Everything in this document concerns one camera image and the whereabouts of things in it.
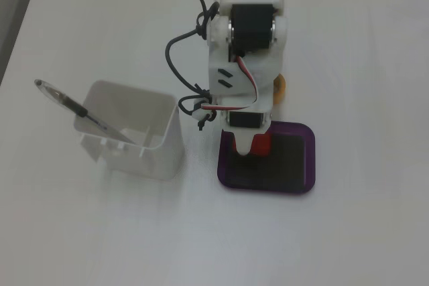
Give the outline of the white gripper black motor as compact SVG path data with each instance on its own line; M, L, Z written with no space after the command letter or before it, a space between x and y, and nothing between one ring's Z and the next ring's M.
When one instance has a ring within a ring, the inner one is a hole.
M259 94L257 101L254 100L254 96L245 94L223 96L219 101L222 106L243 107L239 110L220 112L221 126L225 131L234 134L235 147L239 155L249 154L254 136L265 134L271 126L272 95Z

